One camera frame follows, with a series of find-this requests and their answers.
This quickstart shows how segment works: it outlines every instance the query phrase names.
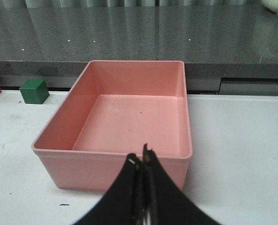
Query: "white table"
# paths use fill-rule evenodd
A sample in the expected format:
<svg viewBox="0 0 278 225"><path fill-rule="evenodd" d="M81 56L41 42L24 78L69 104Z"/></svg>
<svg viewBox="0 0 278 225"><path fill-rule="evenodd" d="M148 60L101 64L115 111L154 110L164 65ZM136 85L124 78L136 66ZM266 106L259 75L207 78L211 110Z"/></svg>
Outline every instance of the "white table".
<svg viewBox="0 0 278 225"><path fill-rule="evenodd" d="M57 188L30 145L63 100L0 94L0 225L71 224L103 192ZM278 97L189 95L194 154L184 192L225 225L278 225Z"/></svg>

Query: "pink plastic bin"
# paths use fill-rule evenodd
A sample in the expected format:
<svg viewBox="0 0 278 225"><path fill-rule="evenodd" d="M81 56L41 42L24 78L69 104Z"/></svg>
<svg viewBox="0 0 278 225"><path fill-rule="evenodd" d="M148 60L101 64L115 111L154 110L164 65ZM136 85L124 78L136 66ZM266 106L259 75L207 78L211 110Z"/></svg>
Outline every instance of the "pink plastic bin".
<svg viewBox="0 0 278 225"><path fill-rule="evenodd" d="M91 61L32 149L58 187L107 190L145 143L182 189L192 144L181 61Z"/></svg>

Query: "green cube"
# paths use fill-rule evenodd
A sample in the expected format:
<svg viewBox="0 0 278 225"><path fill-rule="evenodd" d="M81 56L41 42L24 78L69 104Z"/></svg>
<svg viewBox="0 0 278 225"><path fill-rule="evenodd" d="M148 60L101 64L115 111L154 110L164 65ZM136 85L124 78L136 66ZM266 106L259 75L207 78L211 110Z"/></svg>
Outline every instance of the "green cube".
<svg viewBox="0 0 278 225"><path fill-rule="evenodd" d="M43 79L29 79L19 90L26 104L43 104L49 96L46 83Z"/></svg>

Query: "gray curtain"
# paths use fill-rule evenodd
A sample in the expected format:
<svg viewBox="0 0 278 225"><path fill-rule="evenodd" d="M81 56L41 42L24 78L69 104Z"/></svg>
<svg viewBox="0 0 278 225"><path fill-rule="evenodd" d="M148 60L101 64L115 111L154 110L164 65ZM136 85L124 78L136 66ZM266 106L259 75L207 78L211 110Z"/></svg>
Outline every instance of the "gray curtain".
<svg viewBox="0 0 278 225"><path fill-rule="evenodd" d="M246 5L260 0L0 0L0 8Z"/></svg>

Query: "granite countertop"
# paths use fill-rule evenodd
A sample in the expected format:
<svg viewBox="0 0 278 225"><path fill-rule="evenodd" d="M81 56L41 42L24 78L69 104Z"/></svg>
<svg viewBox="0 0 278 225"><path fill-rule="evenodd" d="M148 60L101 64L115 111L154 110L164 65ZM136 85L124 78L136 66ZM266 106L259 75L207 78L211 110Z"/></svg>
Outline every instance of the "granite countertop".
<svg viewBox="0 0 278 225"><path fill-rule="evenodd" d="M278 79L278 15L260 4L0 9L1 86L71 87L90 60L181 60L192 90Z"/></svg>

